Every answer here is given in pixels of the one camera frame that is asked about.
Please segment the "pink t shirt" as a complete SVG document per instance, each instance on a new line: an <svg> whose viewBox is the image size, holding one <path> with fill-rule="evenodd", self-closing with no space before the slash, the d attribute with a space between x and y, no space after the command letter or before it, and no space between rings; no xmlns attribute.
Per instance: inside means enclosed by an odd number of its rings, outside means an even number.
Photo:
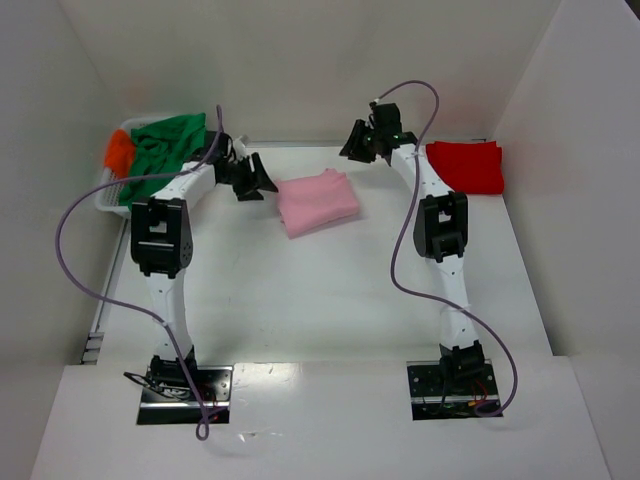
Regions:
<svg viewBox="0 0 640 480"><path fill-rule="evenodd" d="M360 210L347 175L333 168L319 175L278 180L276 187L276 204L289 239L357 215Z"/></svg>

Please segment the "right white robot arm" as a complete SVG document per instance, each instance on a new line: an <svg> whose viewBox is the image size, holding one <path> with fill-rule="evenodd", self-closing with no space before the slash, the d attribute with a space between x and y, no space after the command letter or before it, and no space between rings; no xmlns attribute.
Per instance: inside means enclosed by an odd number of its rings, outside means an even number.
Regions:
<svg viewBox="0 0 640 480"><path fill-rule="evenodd" d="M409 219L402 230L413 228L417 254L430 268L444 304L440 320L439 348L443 390L478 376L485 356L469 307L464 279L464 254L468 242L468 199L456 193L429 163L417 137L405 131L394 103L370 103L366 120L358 119L342 157L361 163L382 158L412 190Z"/></svg>

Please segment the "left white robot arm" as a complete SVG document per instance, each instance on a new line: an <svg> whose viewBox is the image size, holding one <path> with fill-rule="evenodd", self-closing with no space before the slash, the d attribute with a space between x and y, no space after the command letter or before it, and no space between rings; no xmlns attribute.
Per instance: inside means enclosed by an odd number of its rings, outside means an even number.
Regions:
<svg viewBox="0 0 640 480"><path fill-rule="evenodd" d="M131 257L145 278L161 331L145 381L163 396L187 391L198 372L185 306L185 274L194 256L190 209L217 185L230 186L240 201L261 201L263 192L278 191L260 155L247 146L244 136L208 131L205 146L178 175L132 204Z"/></svg>

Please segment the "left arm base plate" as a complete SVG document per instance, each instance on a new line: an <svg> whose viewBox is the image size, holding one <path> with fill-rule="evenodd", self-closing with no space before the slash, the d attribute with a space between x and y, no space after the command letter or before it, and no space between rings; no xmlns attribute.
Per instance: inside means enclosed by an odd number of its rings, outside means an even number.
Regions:
<svg viewBox="0 0 640 480"><path fill-rule="evenodd" d="M231 366L203 367L193 373L211 424L229 423L232 374ZM200 421L199 404L186 380L153 379L147 373L136 382L142 386L137 425L196 425Z"/></svg>

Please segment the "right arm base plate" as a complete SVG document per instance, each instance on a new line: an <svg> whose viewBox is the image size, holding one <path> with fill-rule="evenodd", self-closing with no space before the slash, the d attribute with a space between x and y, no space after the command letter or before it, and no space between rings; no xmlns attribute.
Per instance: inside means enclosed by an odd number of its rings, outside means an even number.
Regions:
<svg viewBox="0 0 640 480"><path fill-rule="evenodd" d="M490 361L478 376L456 383L446 383L435 361L408 362L406 370L414 421L478 418L477 408L490 413L500 406Z"/></svg>

